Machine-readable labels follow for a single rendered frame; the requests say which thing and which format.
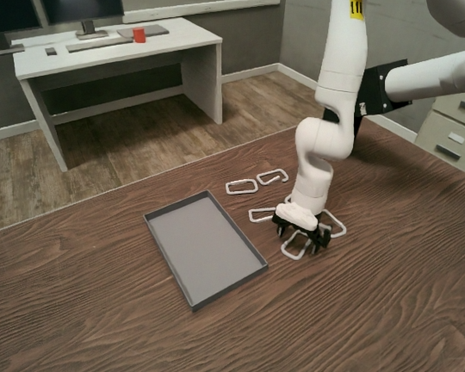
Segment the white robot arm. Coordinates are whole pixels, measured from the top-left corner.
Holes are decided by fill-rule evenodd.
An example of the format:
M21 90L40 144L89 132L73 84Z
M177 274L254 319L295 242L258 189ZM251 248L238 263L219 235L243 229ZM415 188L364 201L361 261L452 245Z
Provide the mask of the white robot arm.
M291 203L276 215L315 230L326 204L333 168L354 143L354 109L367 60L367 0L332 0L330 24L315 102L338 115L339 122L306 118L297 127L298 173ZM465 0L426 0L431 16L452 34L465 38ZM392 102L465 93L465 51L392 69L385 88Z

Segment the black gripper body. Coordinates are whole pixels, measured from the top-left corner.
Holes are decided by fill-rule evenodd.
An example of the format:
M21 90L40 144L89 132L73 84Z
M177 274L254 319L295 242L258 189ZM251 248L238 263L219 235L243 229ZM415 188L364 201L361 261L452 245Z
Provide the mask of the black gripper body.
M322 211L322 212L323 212L323 211ZM317 225L317 227L316 227L316 229L315 229L314 231L316 231L316 230L319 229L319 223L321 223L321 222L320 222L320 218L321 218L322 212L321 212L320 214L314 215L314 217L318 220L318 225ZM305 233L305 231L304 231L304 230L302 229L302 227L300 227L300 226L294 225L294 226L292 226L292 227L293 227L294 229L300 230L302 233Z

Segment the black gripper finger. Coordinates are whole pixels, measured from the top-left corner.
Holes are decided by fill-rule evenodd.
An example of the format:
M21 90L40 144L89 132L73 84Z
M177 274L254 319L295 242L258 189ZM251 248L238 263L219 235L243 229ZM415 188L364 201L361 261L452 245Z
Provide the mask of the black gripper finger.
M279 204L285 204L285 203L283 201L281 201ZM276 215L276 210L275 210L275 212L273 214L272 222L274 222L274 223L276 223L278 225L277 233L278 233L279 237L281 237L283 235L285 227L295 225L294 223L291 223L291 222L289 222L289 221L287 221L285 219L282 219L278 215Z
M313 241L313 248L311 250L312 254L316 253L320 246L322 246L323 248L326 248L329 245L331 241L331 236L332 236L332 224L328 224L326 226L326 225L319 223L319 230L321 230L322 232L321 234L323 235L323 238L321 234L319 233L319 230L314 231L313 234L311 234L311 231L303 227L302 229L306 232L309 239Z

